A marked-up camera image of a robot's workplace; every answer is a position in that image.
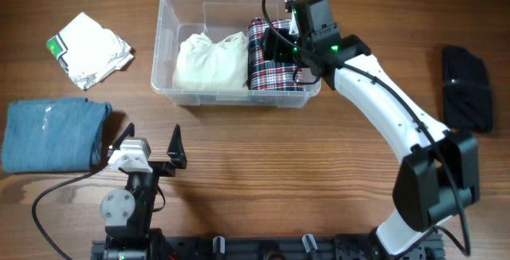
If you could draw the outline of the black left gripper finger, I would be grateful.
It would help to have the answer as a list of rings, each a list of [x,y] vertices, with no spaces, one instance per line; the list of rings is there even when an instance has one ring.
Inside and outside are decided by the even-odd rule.
[[[172,132],[171,141],[167,149],[167,155],[170,157],[172,164],[178,169],[186,169],[187,158],[182,143],[181,128],[179,124],[175,125]]]
[[[133,137],[135,135],[135,125],[130,123],[124,131],[120,134],[120,136],[108,147],[109,151],[115,151],[120,149],[120,145],[123,141],[128,137]]]

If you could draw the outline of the plaid shirt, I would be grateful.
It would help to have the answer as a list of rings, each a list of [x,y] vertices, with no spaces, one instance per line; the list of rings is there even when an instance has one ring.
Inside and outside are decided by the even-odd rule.
[[[262,53],[268,22],[254,18],[248,26],[248,83],[251,90],[302,91],[302,69],[298,64],[266,61]]]

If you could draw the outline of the blue jeans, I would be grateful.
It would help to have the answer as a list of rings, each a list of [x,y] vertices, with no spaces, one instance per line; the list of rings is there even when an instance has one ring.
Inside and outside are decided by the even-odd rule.
[[[86,98],[9,104],[2,170],[9,174],[89,171],[100,164],[108,102]]]

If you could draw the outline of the white printed shirt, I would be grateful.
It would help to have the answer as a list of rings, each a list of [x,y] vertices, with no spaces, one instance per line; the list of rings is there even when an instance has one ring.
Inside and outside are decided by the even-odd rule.
[[[69,79],[88,90],[134,59],[131,46],[85,13],[45,43]]]

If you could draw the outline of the cream cloth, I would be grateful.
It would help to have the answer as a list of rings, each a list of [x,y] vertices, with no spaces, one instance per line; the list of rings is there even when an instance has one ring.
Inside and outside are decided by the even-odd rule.
[[[204,33],[192,34],[180,44],[172,85],[180,89],[248,88],[249,39],[231,34],[214,43]]]

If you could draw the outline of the black garment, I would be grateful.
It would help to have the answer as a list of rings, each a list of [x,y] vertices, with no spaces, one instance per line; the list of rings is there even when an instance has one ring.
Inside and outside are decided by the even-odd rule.
[[[444,123],[471,132],[493,130],[492,88],[482,59],[460,46],[441,51]]]

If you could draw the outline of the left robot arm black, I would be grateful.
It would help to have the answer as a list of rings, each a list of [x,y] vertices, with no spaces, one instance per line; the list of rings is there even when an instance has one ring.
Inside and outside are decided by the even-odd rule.
[[[178,259],[179,255],[159,228],[151,227],[159,179],[174,177],[187,159],[181,128],[176,125],[167,149],[168,161],[150,161],[147,139],[135,136],[130,123],[108,148],[108,166],[127,175],[127,184],[106,194],[100,205],[106,239],[94,242],[91,259]]]

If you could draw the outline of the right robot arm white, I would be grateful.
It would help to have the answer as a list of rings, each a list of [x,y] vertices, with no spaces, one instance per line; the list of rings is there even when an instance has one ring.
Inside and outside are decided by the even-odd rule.
[[[478,145],[469,132],[454,132],[417,106],[385,73],[355,35],[342,37],[328,0],[285,0],[295,33],[265,31],[264,58],[297,63],[354,104],[393,150],[399,170],[394,211],[371,233],[363,253],[399,259],[429,236],[444,232],[481,197]]]

